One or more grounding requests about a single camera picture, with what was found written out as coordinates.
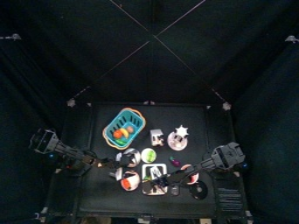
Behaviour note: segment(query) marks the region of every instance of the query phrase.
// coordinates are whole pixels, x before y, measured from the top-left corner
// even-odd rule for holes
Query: orange fruit
[[[113,138],[120,138],[122,136],[122,133],[120,131],[120,129],[117,129],[114,132],[113,132]]]

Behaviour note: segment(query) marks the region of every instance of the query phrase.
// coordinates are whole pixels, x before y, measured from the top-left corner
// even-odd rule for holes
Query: white plate
[[[153,153],[153,160],[152,160],[152,161],[148,161],[148,160],[146,160],[146,154],[149,153],[149,151],[152,151],[152,153]],[[145,149],[142,149],[142,152],[141,152],[141,159],[142,159],[142,161],[144,161],[146,164],[150,164],[150,163],[154,161],[154,159],[156,159],[156,153],[154,153],[154,150],[150,149],[150,148],[145,148]]]

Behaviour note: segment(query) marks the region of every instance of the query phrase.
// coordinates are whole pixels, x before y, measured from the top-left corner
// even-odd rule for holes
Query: black wall
[[[234,127],[249,162],[246,199],[257,217],[297,223],[299,45],[272,62],[237,99]]]

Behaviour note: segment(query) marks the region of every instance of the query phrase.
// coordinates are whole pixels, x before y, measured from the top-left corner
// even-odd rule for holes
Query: white star object
[[[188,136],[189,134],[186,133],[186,129],[182,126],[180,126],[178,129],[176,129],[176,136],[180,136],[181,138],[184,138],[185,136]]]

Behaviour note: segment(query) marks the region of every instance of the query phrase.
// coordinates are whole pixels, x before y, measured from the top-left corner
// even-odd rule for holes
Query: green object
[[[152,180],[150,176],[144,176],[144,180]]]
[[[145,160],[152,163],[154,161],[154,152],[152,150],[148,151]]]
[[[120,139],[116,139],[114,141],[116,141],[116,143],[120,144],[120,145],[125,145],[125,144],[126,144],[126,142],[122,141],[122,140],[120,140]]]

